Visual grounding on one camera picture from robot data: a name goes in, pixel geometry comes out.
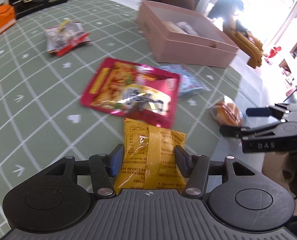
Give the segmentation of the orange tissue pack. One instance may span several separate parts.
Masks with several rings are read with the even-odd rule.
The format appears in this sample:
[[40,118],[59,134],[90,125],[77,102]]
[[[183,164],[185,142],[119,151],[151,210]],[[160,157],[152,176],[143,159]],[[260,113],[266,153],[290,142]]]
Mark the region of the orange tissue pack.
[[0,5],[0,35],[16,23],[14,7],[3,4]]

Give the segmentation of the bread bun packet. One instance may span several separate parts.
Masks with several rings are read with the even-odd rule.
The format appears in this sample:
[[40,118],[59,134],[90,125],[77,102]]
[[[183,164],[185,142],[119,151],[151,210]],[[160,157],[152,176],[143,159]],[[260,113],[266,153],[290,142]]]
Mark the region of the bread bun packet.
[[231,99],[223,99],[209,108],[212,119],[219,126],[241,126],[243,122],[242,113]]

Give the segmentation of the pink storage box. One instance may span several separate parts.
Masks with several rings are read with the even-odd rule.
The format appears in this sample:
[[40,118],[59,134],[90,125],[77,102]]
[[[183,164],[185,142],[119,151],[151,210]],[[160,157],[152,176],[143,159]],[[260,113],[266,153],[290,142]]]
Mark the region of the pink storage box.
[[137,23],[159,63],[227,68],[238,46],[198,12],[142,1]]

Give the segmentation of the blue clear snack packet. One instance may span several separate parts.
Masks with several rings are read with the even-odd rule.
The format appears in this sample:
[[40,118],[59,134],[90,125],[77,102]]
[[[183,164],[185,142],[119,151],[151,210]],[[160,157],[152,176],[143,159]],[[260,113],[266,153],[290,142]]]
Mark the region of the blue clear snack packet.
[[191,72],[187,70],[186,65],[174,64],[160,66],[162,70],[178,74],[180,76],[178,98],[185,99],[190,96],[210,91],[209,87],[203,81],[199,81]]

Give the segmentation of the green grid tablecloth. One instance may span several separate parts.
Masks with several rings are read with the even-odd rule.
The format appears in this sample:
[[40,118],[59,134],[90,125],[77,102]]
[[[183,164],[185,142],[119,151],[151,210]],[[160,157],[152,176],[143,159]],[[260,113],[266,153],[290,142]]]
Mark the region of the green grid tablecloth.
[[[140,0],[69,0],[26,16],[0,35],[0,238],[15,186],[64,156],[88,159],[123,142],[121,117],[83,107],[80,96],[106,57],[155,66],[136,24]],[[76,20],[90,42],[65,56],[45,30]]]

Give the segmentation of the red snack bag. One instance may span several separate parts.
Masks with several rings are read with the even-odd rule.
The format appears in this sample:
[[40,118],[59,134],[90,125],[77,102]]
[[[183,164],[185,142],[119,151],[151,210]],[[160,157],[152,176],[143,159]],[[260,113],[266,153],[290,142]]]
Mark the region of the red snack bag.
[[111,115],[171,128],[179,85],[179,74],[107,57],[89,81],[80,102]]

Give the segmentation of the white red-edged snack packet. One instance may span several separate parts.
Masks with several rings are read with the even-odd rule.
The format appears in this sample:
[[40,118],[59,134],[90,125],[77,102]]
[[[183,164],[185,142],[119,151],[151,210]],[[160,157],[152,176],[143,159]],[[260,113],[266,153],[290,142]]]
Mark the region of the white red-edged snack packet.
[[47,53],[63,56],[80,44],[90,42],[89,33],[84,31],[80,22],[70,19],[45,31]]

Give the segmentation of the yellow snack bag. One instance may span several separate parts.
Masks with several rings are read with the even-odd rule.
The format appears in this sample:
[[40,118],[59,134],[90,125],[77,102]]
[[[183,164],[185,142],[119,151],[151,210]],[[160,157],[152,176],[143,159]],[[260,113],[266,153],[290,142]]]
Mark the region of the yellow snack bag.
[[124,160],[114,183],[123,189],[176,189],[185,179],[176,165],[174,148],[184,147],[186,134],[133,119],[124,119]]

